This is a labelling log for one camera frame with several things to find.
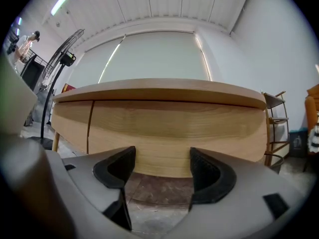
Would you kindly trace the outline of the orange sofa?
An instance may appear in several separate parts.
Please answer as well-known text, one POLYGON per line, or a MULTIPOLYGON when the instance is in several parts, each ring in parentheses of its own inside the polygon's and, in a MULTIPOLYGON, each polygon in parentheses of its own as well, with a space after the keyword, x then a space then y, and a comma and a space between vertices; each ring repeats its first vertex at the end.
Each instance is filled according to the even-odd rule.
MULTIPOLYGON (((308 134, 317 122, 317 112, 319 112, 319 84, 307 90, 308 96, 305 99, 306 117, 308 125, 308 134)), ((305 162, 303 172, 306 171, 313 156, 319 153, 310 153, 308 151, 307 160, 305 162)))

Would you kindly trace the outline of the grey roller blind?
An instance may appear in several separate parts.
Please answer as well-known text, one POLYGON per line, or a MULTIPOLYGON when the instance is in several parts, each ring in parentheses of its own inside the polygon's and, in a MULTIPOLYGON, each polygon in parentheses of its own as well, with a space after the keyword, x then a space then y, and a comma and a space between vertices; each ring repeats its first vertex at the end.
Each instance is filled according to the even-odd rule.
POLYGON ((145 78, 212 79, 197 38, 185 32, 125 37, 107 62, 100 82, 145 78))
POLYGON ((112 53, 122 38, 99 45, 87 52, 76 63, 68 81, 75 88, 97 84, 112 53))

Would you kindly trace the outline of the black white striped blanket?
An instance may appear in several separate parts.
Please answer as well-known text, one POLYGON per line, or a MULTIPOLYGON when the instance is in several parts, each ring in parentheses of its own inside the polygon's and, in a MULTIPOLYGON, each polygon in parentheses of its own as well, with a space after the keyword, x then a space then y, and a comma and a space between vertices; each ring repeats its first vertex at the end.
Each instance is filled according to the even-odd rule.
POLYGON ((317 112, 317 122, 308 135, 308 151, 319 153, 319 112, 317 112))

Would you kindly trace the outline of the black standing fan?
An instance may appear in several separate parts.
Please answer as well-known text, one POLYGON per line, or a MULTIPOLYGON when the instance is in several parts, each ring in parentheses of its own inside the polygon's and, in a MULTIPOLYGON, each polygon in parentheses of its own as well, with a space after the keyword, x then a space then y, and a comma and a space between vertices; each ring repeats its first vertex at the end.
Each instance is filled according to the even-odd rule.
POLYGON ((69 49, 76 43, 76 41, 84 34, 84 29, 75 31, 66 41, 56 50, 51 59, 49 60, 45 70, 50 69, 50 72, 59 65, 58 71, 55 74, 52 83, 49 85, 48 94, 44 103, 43 113, 41 118, 40 136, 32 136, 30 139, 40 143, 45 150, 51 150, 53 146, 53 140, 44 137, 45 118, 47 113, 48 104, 53 93, 54 85, 59 78, 62 70, 65 66, 70 67, 76 60, 74 53, 69 52, 69 49))

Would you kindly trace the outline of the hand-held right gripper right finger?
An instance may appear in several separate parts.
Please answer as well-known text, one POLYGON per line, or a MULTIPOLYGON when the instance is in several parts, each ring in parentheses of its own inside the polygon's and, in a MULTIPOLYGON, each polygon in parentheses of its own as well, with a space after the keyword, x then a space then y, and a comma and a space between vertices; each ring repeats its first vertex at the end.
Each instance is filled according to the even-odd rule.
POLYGON ((305 199, 266 166, 223 153, 190 149, 194 192, 171 239, 272 239, 305 199))

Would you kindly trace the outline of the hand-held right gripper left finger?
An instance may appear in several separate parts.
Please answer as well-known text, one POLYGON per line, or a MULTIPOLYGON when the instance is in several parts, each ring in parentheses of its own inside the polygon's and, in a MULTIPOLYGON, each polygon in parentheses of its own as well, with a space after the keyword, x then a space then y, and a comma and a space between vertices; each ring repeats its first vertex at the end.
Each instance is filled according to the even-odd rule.
POLYGON ((131 231, 125 185, 136 159, 134 146, 62 160, 71 180, 81 194, 100 213, 131 231))

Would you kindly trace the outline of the wooden metal shelf rack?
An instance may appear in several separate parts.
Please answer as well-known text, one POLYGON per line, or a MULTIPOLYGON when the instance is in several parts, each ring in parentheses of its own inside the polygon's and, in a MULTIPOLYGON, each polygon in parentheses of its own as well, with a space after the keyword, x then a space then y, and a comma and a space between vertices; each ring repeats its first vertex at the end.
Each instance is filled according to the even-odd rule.
POLYGON ((285 91, 277 95, 271 95, 262 92, 266 101, 266 132, 267 142, 265 157, 265 166, 271 167, 273 158, 282 161, 284 156, 279 155, 280 151, 289 150, 290 136, 289 136, 289 118, 287 114, 286 104, 283 95, 285 91), (277 107, 283 106, 284 115, 281 117, 276 115, 274 110, 277 107))

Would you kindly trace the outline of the narrow wooden drawer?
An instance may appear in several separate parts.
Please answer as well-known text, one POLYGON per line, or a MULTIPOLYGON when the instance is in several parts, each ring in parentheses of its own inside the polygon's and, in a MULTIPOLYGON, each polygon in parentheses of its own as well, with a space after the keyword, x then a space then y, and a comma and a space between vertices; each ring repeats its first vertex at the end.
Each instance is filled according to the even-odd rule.
POLYGON ((75 149, 88 153, 88 125, 92 101, 56 103, 51 125, 75 149))

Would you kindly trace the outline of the ceiling tube light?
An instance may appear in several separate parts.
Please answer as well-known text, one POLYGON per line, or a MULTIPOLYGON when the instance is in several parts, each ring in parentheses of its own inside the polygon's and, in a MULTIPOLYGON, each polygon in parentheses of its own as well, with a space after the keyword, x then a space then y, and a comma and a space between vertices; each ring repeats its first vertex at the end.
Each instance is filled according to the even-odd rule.
POLYGON ((57 11, 61 8, 61 6, 65 3, 65 1, 66 0, 58 0, 56 4, 53 6, 53 8, 51 9, 50 14, 54 16, 57 13, 57 11))

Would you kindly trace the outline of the wooden coffee table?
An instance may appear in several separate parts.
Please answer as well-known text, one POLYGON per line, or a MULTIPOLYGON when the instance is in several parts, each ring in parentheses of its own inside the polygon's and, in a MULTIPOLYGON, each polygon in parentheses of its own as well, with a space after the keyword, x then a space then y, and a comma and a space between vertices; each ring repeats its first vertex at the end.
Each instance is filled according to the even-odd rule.
MULTIPOLYGON (((85 86, 54 97, 54 105, 64 102, 153 101, 216 104, 259 109, 265 112, 266 101, 261 93, 243 87, 204 80, 131 79, 85 86)), ((53 151, 61 137, 56 131, 53 151)))

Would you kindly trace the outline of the black cabinet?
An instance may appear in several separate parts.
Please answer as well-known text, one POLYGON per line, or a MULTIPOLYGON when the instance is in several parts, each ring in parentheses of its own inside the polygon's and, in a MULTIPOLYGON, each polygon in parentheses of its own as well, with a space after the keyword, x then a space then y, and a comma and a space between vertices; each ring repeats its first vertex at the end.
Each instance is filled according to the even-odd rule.
POLYGON ((46 75, 47 63, 37 55, 33 55, 26 62, 20 76, 29 88, 37 93, 46 75))

